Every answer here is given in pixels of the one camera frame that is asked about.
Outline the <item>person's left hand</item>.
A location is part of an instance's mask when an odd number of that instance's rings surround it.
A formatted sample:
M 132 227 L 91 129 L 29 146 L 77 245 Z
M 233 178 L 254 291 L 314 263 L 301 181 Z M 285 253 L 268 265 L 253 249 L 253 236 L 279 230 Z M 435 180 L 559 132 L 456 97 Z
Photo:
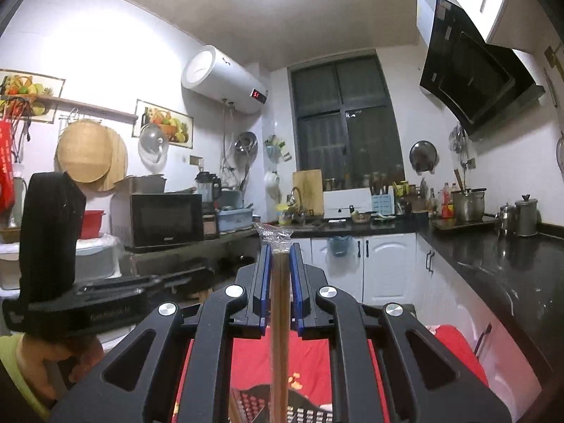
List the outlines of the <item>person's left hand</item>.
M 45 405 L 54 404 L 57 400 L 55 386 L 47 369 L 48 363 L 75 359 L 75 365 L 68 374 L 68 381 L 75 384 L 103 357 L 103 348 L 95 336 L 86 336 L 65 344 L 50 343 L 42 338 L 24 334 L 16 347 L 16 364 L 33 394 Z

